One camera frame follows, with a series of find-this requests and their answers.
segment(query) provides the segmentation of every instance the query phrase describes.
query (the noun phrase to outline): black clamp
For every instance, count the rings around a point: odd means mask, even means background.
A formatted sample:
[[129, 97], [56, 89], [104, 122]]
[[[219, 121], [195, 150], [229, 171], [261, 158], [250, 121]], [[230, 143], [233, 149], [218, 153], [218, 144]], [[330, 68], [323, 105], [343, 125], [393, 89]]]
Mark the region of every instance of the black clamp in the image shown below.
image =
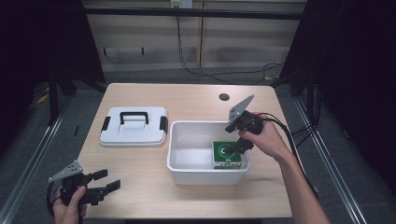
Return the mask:
[[99, 202], [105, 199], [105, 196], [107, 196], [108, 193], [111, 193], [120, 188], [120, 180], [116, 180], [102, 188], [88, 189], [88, 184], [92, 180], [98, 180], [106, 177], [107, 170], [105, 169], [87, 175], [84, 175], [82, 172], [83, 170], [79, 163], [77, 161], [74, 161], [70, 165], [66, 166], [61, 172], [49, 178], [49, 188], [47, 190], [47, 207], [49, 213], [52, 216], [53, 202], [50, 201], [50, 193], [55, 181], [62, 180], [62, 187], [60, 188], [60, 198], [66, 206], [70, 204], [73, 194], [80, 186], [85, 186], [87, 189], [84, 196], [79, 200], [78, 204], [90, 203], [91, 205], [98, 205]]
[[[235, 130], [241, 130], [254, 134], [260, 134], [262, 132], [262, 120], [258, 116], [245, 110], [253, 97], [254, 95], [250, 95], [244, 101], [230, 109], [229, 125], [225, 128], [225, 131], [232, 133]], [[245, 151], [253, 147], [254, 145], [252, 142], [240, 137], [233, 147], [226, 148], [226, 153], [232, 154], [238, 152], [244, 154]]]

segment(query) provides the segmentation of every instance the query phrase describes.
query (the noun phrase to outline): black metal rail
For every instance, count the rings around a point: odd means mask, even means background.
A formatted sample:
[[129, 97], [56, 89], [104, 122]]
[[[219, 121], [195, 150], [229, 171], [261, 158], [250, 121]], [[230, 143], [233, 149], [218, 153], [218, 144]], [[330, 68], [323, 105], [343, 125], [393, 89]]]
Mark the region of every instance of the black metal rail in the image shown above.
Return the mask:
[[299, 21], [299, 12], [236, 11], [215, 9], [159, 8], [159, 7], [35, 7], [46, 13], [78, 13], [94, 15], [211, 17]]

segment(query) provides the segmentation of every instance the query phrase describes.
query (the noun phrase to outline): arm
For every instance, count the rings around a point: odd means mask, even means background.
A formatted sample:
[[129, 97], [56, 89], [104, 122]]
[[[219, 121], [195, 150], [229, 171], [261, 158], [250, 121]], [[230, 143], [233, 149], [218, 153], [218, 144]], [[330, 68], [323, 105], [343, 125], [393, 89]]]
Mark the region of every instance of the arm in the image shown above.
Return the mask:
[[239, 132], [239, 135], [251, 141], [262, 152], [273, 157], [279, 163], [294, 222], [297, 224], [330, 223], [314, 193], [306, 183], [297, 159], [287, 148], [275, 124], [271, 121], [265, 121], [263, 126], [262, 133], [259, 135], [249, 132]]

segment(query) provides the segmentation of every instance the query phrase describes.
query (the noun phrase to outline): dark background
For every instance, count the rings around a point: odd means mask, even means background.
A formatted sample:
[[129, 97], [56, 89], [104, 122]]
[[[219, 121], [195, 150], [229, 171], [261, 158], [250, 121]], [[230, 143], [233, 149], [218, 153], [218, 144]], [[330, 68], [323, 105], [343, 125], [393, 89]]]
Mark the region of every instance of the dark background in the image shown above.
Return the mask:
[[2, 155], [33, 100], [35, 84], [56, 74], [61, 89], [73, 93], [71, 79], [105, 82], [86, 15], [40, 9], [50, 6], [82, 7], [82, 3], [7, 0], [0, 7]]
[[396, 195], [394, 1], [308, 1], [281, 76], [310, 76], [347, 135]]

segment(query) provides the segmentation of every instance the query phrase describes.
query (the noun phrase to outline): white storage box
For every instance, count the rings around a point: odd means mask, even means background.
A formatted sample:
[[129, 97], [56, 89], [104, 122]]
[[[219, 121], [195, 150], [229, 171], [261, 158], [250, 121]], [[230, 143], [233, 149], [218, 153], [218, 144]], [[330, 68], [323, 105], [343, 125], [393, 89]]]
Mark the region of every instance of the white storage box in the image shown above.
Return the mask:
[[167, 166], [179, 185], [235, 185], [250, 168], [248, 152], [239, 169], [215, 169], [214, 141], [236, 142], [237, 131], [227, 133], [226, 121], [175, 121], [171, 125]]
[[167, 133], [167, 111], [158, 106], [113, 107], [102, 127], [103, 147], [160, 147]]

